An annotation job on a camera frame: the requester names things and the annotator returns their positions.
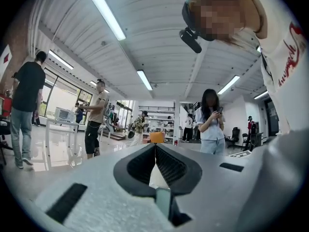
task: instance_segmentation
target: smartphone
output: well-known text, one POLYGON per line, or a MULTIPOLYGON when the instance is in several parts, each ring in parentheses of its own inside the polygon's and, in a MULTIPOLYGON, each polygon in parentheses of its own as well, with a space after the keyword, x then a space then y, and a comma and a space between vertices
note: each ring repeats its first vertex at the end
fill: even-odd
POLYGON ((221 114, 221 113, 222 113, 222 111, 223 111, 223 107, 219 107, 219 109, 218 109, 218 111, 217 111, 217 112, 221 114))

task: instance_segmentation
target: floor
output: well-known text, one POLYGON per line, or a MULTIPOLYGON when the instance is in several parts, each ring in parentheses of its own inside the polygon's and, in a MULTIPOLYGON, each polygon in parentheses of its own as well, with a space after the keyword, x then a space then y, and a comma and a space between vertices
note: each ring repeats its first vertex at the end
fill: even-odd
MULTIPOLYGON (((31 152, 33 167, 24 164, 24 169, 18 169, 14 164, 14 153, 11 150, 4 150, 7 165, 3 168, 3 176, 12 192, 19 193, 30 200, 36 197, 51 183, 60 178, 63 174, 78 168, 87 160, 84 148, 84 132, 78 132, 77 144, 78 153, 73 153, 73 147, 67 147, 67 135, 61 132, 50 133, 50 157, 47 157, 45 150, 45 127, 32 129, 31 152)), ((11 145, 11 138, 6 136, 11 145)), ((118 150, 124 150, 130 144, 129 140, 115 141, 106 137, 100 142, 101 155, 118 150)), ((200 144, 182 143, 179 146, 185 149, 199 151, 200 144)), ((225 155, 240 152, 240 147, 226 149, 225 155)))

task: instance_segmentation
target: white device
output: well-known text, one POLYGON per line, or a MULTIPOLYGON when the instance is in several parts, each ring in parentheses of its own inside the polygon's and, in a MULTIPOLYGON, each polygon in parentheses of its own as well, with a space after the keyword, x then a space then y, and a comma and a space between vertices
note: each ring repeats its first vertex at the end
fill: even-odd
POLYGON ((73 111, 63 109, 60 107, 56 107, 55 110, 55 119, 63 120, 67 122, 73 122, 75 117, 75 113, 73 111))

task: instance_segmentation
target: light blue jeans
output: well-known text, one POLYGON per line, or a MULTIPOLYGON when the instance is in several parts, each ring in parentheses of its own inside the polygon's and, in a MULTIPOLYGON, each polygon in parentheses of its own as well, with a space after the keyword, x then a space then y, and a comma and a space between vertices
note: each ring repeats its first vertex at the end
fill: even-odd
POLYGON ((12 107, 11 111, 11 140, 15 155, 15 163, 23 165, 23 158, 31 159, 31 130, 32 130, 32 112, 23 112, 12 107), (23 134, 22 154, 19 147, 19 129, 23 134))
POLYGON ((219 140, 201 140, 201 152, 203 153, 223 156, 224 149, 224 138, 219 140))

